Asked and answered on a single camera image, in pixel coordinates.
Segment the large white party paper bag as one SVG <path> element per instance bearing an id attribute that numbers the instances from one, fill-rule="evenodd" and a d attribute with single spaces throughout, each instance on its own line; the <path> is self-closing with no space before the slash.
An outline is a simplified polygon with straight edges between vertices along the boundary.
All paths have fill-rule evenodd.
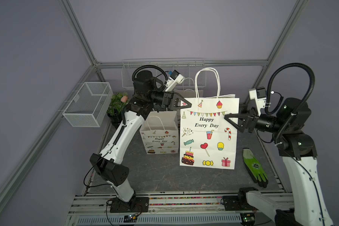
<path id="1" fill-rule="evenodd" d="M 195 78 L 195 97 L 186 98 L 191 108 L 180 111 L 179 164 L 185 167 L 233 170 L 235 168 L 237 130 L 224 116 L 239 112 L 240 100 L 234 94 L 221 95 L 220 77 L 215 68 L 197 72 L 212 72 L 217 82 L 214 97 L 201 97 Z"/>

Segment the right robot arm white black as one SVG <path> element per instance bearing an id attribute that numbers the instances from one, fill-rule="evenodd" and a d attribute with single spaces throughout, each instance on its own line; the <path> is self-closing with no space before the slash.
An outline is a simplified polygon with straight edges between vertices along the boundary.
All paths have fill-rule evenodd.
<path id="1" fill-rule="evenodd" d="M 309 77 L 308 89 L 302 99 L 280 98 L 277 106 L 269 110 L 272 84 L 276 76 L 287 68 L 303 69 Z M 311 115 L 307 100 L 315 87 L 313 70 L 302 63 L 289 63 L 278 68 L 270 77 L 267 88 L 249 91 L 256 107 L 244 114 L 227 114 L 225 120 L 238 132 L 259 130 L 272 135 L 274 145 L 289 175 L 293 208 L 280 206 L 253 187 L 241 188 L 240 204 L 251 206 L 277 226 L 331 226 L 317 173 L 317 151 L 314 140 L 302 131 Z"/>

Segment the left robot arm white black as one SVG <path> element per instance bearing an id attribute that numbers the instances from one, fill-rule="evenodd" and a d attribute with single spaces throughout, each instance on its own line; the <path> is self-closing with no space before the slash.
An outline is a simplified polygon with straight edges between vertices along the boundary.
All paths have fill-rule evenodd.
<path id="1" fill-rule="evenodd" d="M 177 111 L 183 108 L 179 106 L 180 101 L 186 103 L 185 108 L 191 107 L 189 101 L 173 91 L 183 80 L 184 76 L 176 70 L 167 73 L 154 65 L 137 68 L 132 74 L 134 95 L 121 111 L 121 124 L 104 149 L 90 157 L 92 168 L 115 191 L 111 206 L 119 212 L 140 207 L 140 200 L 127 179 L 129 168 L 122 165 L 125 152 L 153 109 Z"/>

